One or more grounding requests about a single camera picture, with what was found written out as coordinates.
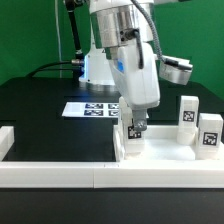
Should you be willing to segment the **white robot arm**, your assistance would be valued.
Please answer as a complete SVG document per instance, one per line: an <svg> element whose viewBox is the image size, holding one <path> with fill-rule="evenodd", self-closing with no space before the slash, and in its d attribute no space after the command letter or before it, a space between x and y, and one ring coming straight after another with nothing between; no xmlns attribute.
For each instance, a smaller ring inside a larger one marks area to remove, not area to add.
<svg viewBox="0 0 224 224"><path fill-rule="evenodd" d="M185 0L83 0L88 4L97 48L106 58L117 90L132 111L134 129L147 129L146 113L160 103L158 79L185 85L193 65L165 56L153 8Z"/></svg>

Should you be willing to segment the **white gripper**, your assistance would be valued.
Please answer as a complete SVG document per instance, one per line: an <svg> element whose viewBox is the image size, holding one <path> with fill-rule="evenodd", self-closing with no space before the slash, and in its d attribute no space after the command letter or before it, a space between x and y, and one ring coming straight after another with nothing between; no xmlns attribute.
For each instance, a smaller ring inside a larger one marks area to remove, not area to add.
<svg viewBox="0 0 224 224"><path fill-rule="evenodd" d="M143 43L142 52L135 44L121 46L117 58L109 65L114 83L127 105L133 110L133 126L137 132L147 129L147 109L160 103L156 59L152 47ZM188 60L165 57L160 75L166 80L186 85L193 70Z"/></svg>

